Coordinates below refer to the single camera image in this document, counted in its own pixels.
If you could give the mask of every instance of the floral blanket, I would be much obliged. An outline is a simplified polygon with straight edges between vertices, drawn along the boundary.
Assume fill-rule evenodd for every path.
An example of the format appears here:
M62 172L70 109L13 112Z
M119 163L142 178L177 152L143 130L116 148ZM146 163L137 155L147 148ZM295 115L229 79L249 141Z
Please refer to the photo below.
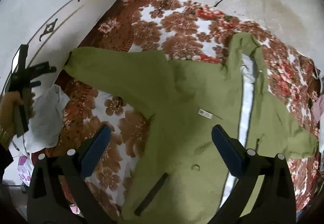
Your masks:
M317 137L318 128L311 112L312 102L319 92L319 82L313 74L314 63L257 23L241 21L192 1L117 0L80 46L124 52L158 49L164 51L168 59L225 64L231 37L242 31L252 33L262 44L268 67L268 90ZM65 108L59 143L48 149L47 154L57 156L70 148L78 148L101 124L108 124L111 141L86 182L103 209L115 220L132 183L136 162L144 151L149 121L123 99L74 80L64 71L56 83L71 101ZM316 154L312 158L288 161L297 211L305 207L314 194L319 158ZM65 195L72 201L64 178L61 183Z

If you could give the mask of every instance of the white cloth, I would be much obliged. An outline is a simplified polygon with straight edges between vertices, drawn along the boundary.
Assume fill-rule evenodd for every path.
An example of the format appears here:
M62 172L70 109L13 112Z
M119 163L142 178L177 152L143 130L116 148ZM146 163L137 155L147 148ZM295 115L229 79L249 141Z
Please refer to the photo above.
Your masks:
M324 151L324 113L320 119L319 151L320 153L323 153Z
M70 98L58 85L53 85L35 99L35 116L29 120L29 130L23 136L13 138L20 151L29 156L44 148L57 145L62 128L64 108Z
M252 59L245 54L242 54L242 66L240 70L243 76L243 96L241 120L239 127L239 141L242 144L242 146L245 147L253 102L253 84L255 82L254 71L256 70ZM235 179L236 178L232 176L231 173L228 173L226 183L224 186L223 197L219 207L221 207L225 203L226 199L228 199L229 195L231 194L232 189L234 187Z

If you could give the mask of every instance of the hand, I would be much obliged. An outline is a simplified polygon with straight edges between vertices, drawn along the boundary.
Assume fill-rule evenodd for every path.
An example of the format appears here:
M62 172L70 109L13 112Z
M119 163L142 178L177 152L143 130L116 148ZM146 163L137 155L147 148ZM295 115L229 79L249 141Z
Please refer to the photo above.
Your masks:
M28 102L29 106L29 117L33 117L33 97L35 96L34 93L31 94L31 97ZM13 120L13 109L14 104L23 105L24 101L20 97L20 93L18 91L14 92L7 92L0 104L0 127L6 132L7 137L12 139L16 134L16 130L14 127L14 120Z

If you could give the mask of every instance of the blue gripper pad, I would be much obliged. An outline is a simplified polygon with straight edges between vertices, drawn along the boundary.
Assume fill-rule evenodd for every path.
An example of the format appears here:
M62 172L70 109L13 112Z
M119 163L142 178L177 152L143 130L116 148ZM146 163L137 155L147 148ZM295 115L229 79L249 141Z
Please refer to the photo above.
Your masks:
M81 170L79 176L85 179L92 175L102 154L106 150L110 141L111 131L109 126L105 125L100 128L98 136L88 148L81 160Z
M246 150L241 143L237 139L229 137L219 124L212 129L212 140L231 175L242 177Z

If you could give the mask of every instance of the green jacket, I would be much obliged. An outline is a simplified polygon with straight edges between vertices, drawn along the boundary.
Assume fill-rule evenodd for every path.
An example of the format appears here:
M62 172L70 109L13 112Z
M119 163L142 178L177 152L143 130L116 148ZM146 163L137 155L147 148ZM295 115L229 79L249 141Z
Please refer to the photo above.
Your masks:
M259 139L259 155L313 156L316 138L267 91L262 50L248 33L234 35L226 66L167 61L162 51L120 53L81 47L72 52L64 67L69 75L122 97L151 119L145 153L137 163L120 222L205 224L215 214L228 170L211 140L211 130L221 124L228 135L238 137L242 53L253 57L259 70L246 148L255 149ZM212 119L199 115L199 109L212 113ZM162 188L136 216L134 210L165 172L169 176ZM245 212L253 206L260 181Z

